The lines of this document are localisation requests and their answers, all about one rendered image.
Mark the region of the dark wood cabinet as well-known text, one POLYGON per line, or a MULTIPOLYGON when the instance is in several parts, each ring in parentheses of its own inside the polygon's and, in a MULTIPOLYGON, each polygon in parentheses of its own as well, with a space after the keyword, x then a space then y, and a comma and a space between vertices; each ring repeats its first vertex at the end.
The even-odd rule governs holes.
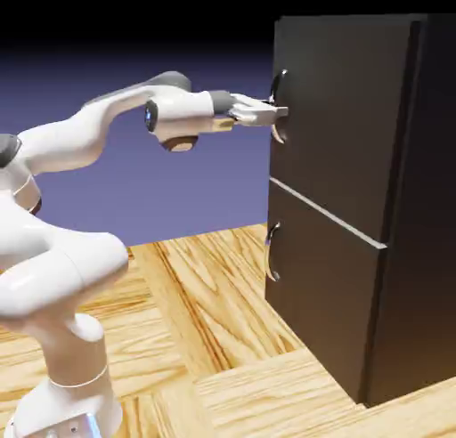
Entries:
POLYGON ((411 20, 407 86, 379 243, 271 174, 292 195, 383 248, 367 370, 371 407, 456 377, 456 13, 411 20))

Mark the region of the long curved metal handle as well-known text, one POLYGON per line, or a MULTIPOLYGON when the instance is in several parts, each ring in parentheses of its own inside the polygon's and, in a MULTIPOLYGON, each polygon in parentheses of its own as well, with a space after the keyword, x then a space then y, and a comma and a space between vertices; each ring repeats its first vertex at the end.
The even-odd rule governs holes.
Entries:
MULTIPOLYGON (((276 95, 277 95, 280 83, 283 80, 283 78, 287 75, 287 73, 288 73, 288 71, 286 69, 282 69, 279 73, 277 73, 274 76, 272 84, 271 84, 270 96, 269 96, 269 98, 267 100, 267 102, 269 104, 271 104, 273 106, 276 106, 276 95)), ((285 139, 281 136, 281 134, 280 134, 278 128, 276 127, 275 123, 273 123, 273 125, 272 125, 271 135, 272 135, 272 138, 276 142, 278 142, 280 144, 284 144, 285 143, 285 139)))

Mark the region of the small dark cabinet door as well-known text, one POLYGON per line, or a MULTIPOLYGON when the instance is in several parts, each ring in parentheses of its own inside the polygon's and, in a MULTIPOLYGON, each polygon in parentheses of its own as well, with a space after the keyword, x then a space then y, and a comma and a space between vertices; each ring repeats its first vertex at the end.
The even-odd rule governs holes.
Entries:
POLYGON ((277 222, 265 298, 358 403, 366 401, 372 319, 383 248, 269 185, 268 230, 277 222))

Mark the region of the large dark cabinet door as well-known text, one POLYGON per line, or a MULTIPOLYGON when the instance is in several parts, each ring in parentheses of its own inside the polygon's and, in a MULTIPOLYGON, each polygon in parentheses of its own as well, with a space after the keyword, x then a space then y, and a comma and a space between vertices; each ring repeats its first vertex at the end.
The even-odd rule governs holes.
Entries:
POLYGON ((275 99, 289 114, 271 174, 379 243, 410 34, 408 17, 388 15, 284 17, 275 30, 275 99))

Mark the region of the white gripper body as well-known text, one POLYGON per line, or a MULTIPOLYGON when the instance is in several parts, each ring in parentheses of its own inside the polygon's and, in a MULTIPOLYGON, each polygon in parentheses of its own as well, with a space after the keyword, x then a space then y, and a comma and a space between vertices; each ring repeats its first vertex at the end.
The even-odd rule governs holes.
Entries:
POLYGON ((276 108, 270 103, 240 93, 232 93, 230 117, 243 126, 271 126, 276 120, 276 108))

